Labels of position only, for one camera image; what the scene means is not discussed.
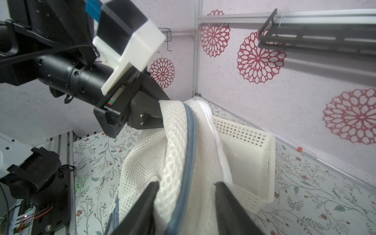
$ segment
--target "floral wallpaper floor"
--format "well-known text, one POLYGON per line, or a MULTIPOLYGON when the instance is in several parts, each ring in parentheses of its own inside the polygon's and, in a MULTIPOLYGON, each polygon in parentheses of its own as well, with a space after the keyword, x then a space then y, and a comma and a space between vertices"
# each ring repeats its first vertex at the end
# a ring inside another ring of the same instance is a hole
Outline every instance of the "floral wallpaper floor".
MULTIPOLYGON (((248 125, 209 105, 213 115, 248 125)), ((103 235, 121 165, 140 133, 125 126, 116 139, 100 132, 73 144, 77 235, 103 235)), ((274 197, 250 214, 267 235, 376 235, 376 195, 278 141, 274 197)))

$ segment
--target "screw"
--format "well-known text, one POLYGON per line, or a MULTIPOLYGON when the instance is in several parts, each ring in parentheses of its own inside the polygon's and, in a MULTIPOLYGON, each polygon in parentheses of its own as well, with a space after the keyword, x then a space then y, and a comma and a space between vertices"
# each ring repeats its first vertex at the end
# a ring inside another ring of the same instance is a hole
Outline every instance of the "screw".
POLYGON ((46 232, 51 231, 51 229, 52 229, 52 225, 49 224, 49 225, 46 226, 46 232))

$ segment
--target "red flower decal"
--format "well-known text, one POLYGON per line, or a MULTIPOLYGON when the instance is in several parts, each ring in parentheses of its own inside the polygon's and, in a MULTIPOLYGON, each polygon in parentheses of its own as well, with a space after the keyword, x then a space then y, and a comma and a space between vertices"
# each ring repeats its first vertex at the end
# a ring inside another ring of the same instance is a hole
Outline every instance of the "red flower decal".
POLYGON ((376 90, 343 92, 326 105, 323 120, 332 133, 353 143, 376 143, 376 90))
POLYGON ((325 215, 325 214, 321 214, 320 217, 323 219, 323 220, 327 220, 328 217, 325 215))
POLYGON ((149 72, 160 87, 168 87, 175 78, 175 67, 171 60, 158 58, 150 66, 149 72))
POLYGON ((260 40, 257 32, 244 39, 238 52, 238 69, 244 79, 254 83, 272 80, 285 65, 286 54, 258 47, 260 40))
MULTIPOLYGON (((224 15, 222 11, 211 11, 208 15, 224 15)), ((208 23, 201 27, 201 45, 205 53, 210 57, 219 56, 227 47, 230 39, 230 27, 228 23, 208 23)))

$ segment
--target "white mesh fabric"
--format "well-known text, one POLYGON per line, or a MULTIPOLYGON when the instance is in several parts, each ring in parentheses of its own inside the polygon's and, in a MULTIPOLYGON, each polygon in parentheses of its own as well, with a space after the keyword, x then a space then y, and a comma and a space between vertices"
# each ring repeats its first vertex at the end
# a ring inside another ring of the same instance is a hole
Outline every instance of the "white mesh fabric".
MULTIPOLYGON (((210 109, 196 101, 186 104, 196 119, 196 161, 180 234, 218 234, 214 183, 224 181, 222 169, 228 168, 228 162, 219 159, 218 152, 223 150, 215 138, 217 130, 211 127, 213 121, 208 118, 210 109)), ((164 129, 143 130, 124 161, 118 189, 122 221, 146 186, 159 181, 153 211, 156 234, 166 230, 180 193, 188 127, 182 102, 160 101, 160 105, 164 129)))
POLYGON ((160 101, 167 138, 165 168, 154 200, 156 234, 163 234, 174 211, 182 183, 187 146, 187 115, 180 101, 160 101))
POLYGON ((119 221, 122 221, 146 186, 159 181, 164 169, 167 139, 164 129, 143 130, 125 159, 118 188, 119 221))

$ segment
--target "white textured wall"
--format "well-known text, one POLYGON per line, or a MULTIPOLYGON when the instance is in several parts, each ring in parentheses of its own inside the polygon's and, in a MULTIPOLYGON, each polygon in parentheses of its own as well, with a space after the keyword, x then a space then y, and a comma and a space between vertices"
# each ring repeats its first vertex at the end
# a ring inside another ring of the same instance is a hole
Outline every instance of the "white textured wall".
MULTIPOLYGON (((192 28, 191 0, 134 2, 158 27, 192 28)), ((167 51, 164 43, 150 64, 157 58, 167 58, 173 63, 174 79, 165 91, 171 99, 185 100, 192 94, 193 38, 173 37, 169 49, 172 52, 167 51)), ((93 106, 78 99, 66 105, 63 99, 64 96, 54 98, 49 88, 38 80, 19 87, 0 84, 0 131, 27 143, 34 143, 71 130, 77 136, 100 130, 93 106)))
MULTIPOLYGON (((274 8, 279 11, 376 8, 376 2, 203 1, 203 15, 216 9, 224 14, 240 14, 271 12, 274 8)), ((230 24, 227 46, 216 57, 210 57, 200 48, 199 93, 257 126, 296 145, 299 142, 305 150, 329 164, 376 185, 376 144, 352 143, 340 138, 323 120, 323 111, 334 97, 355 89, 376 87, 376 64, 286 53, 279 73, 272 80, 256 84, 240 74, 237 60, 245 38, 260 27, 260 24, 230 24)), ((376 112, 374 105, 368 108, 376 112)))

